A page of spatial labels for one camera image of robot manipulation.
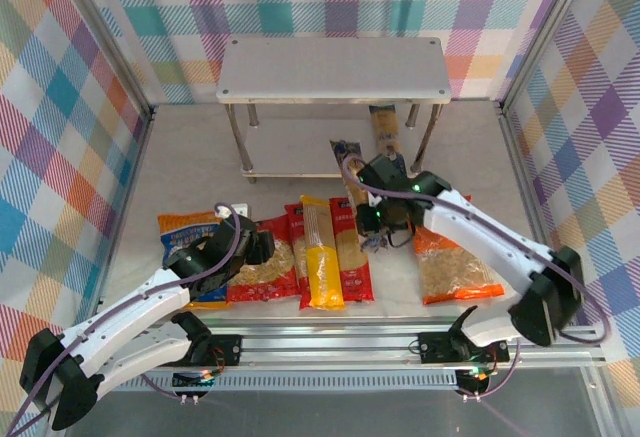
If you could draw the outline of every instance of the gray floor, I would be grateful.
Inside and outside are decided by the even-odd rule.
[[[463,403],[453,391],[234,392],[180,406],[154,392],[112,392],[69,437],[593,437],[600,435],[577,369],[520,370]]]
[[[263,105],[258,106],[258,111],[261,120],[290,117],[292,126],[300,115],[369,118],[364,105]],[[246,132],[246,109],[239,106],[237,113],[240,127]],[[408,106],[399,106],[398,114],[404,119]],[[418,126],[426,127],[428,117],[429,108],[423,107]],[[423,168],[441,175],[461,192],[471,194],[473,202],[488,214],[529,235],[491,102],[455,102],[445,106]],[[297,202],[303,193],[329,198],[345,195],[345,190],[339,179],[265,178],[251,185],[240,175],[238,152],[221,105],[160,107],[107,281],[105,304],[135,289],[160,266],[163,250],[158,214],[211,210],[217,201],[225,201],[246,202],[254,218],[271,218],[282,215],[283,206]],[[428,308],[421,305],[419,277],[410,246],[402,251],[376,254],[371,261],[376,302],[350,306],[346,315],[402,317],[460,313],[457,305]],[[216,315],[300,317],[297,302],[291,300],[241,304]]]

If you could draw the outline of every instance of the red pasta package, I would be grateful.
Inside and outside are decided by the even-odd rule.
[[[333,234],[336,238],[340,282],[345,302],[374,300],[367,255],[360,250],[351,205],[347,197],[329,199]]]
[[[264,264],[243,265],[240,272],[229,281],[227,300],[249,302],[298,295],[300,291],[288,217],[282,215],[275,219],[256,222],[256,225],[258,230],[270,230],[273,233],[275,252]]]
[[[311,288],[307,271],[307,244],[304,239],[304,214],[302,204],[285,205],[289,218],[289,237],[293,246],[298,288],[300,289],[300,310],[311,304]]]

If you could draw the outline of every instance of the plastic bag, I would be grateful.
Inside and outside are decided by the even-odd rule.
[[[333,150],[333,155],[335,155],[336,161],[340,166],[340,172],[342,172],[342,162],[348,155],[355,154],[359,157],[362,157],[362,150],[360,149],[359,142],[347,142],[345,140],[332,140],[330,142],[331,150]],[[363,167],[364,164],[362,162],[351,162],[349,164],[349,170],[354,176],[357,176],[358,172],[360,172]],[[369,204],[369,196],[366,190],[358,187],[350,180],[345,179],[344,176],[342,176],[342,181],[347,188],[349,202],[351,203],[351,207],[354,209],[354,211],[360,204]]]
[[[213,235],[221,219],[216,213],[162,214],[158,216],[160,241],[164,246],[165,261],[176,250],[190,245],[201,237]],[[221,287],[187,304],[191,309],[220,309],[227,307],[227,287]]]
[[[289,220],[289,237],[293,246],[296,277],[300,291],[300,310],[309,307],[311,289],[309,288],[309,274],[307,273],[307,244],[304,241],[304,217],[302,204],[284,206]]]
[[[300,200],[307,245],[310,305],[315,309],[342,310],[345,307],[329,202],[306,195]]]
[[[395,106],[376,107],[371,105],[369,113],[371,114],[378,153],[389,157],[393,165],[406,175],[407,168],[398,138],[398,117]]]
[[[422,281],[422,303],[483,299],[504,295],[489,267],[455,242],[423,227],[413,245]]]
[[[333,235],[336,239],[342,296],[345,302],[373,299],[373,286],[367,255],[360,250],[360,239],[349,199],[329,199]]]
[[[256,225],[258,230],[271,231],[275,252],[262,265],[243,265],[227,284],[227,300],[250,302],[298,295],[300,291],[289,236],[289,219],[283,215],[256,222]]]

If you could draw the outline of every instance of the white floor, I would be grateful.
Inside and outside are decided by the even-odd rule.
[[[258,106],[260,119],[303,115],[368,119],[362,105]],[[404,119],[408,106],[399,106]],[[246,134],[246,110],[238,107]],[[429,109],[418,125],[424,128]],[[442,176],[475,205],[530,237],[524,208],[490,102],[454,102],[445,106],[427,149],[424,169]],[[345,195],[339,179],[258,179],[251,185],[240,175],[240,159],[222,105],[163,106],[147,147],[126,225],[105,289],[109,305],[135,289],[160,265],[163,247],[156,216],[212,210],[218,201],[246,202],[254,219],[277,217],[301,194],[319,198]],[[411,246],[371,256],[376,302],[352,304],[335,316],[417,317],[457,315],[458,305],[423,306],[417,262]],[[296,299],[234,304],[215,311],[221,318],[299,318],[327,316],[313,309],[298,311]]]

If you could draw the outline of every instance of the colorful plaid backdrop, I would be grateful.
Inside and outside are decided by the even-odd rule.
[[[111,7],[107,1],[96,0],[123,52],[140,63],[131,50],[138,43],[127,45],[114,5],[151,62],[152,100],[193,103],[214,100],[231,34],[436,36],[455,97],[499,95],[552,0],[117,0]]]
[[[142,129],[71,0],[0,0],[2,435],[31,335],[87,317]]]
[[[606,356],[640,432],[640,0],[575,0],[515,111],[554,244],[580,252],[611,315]]]

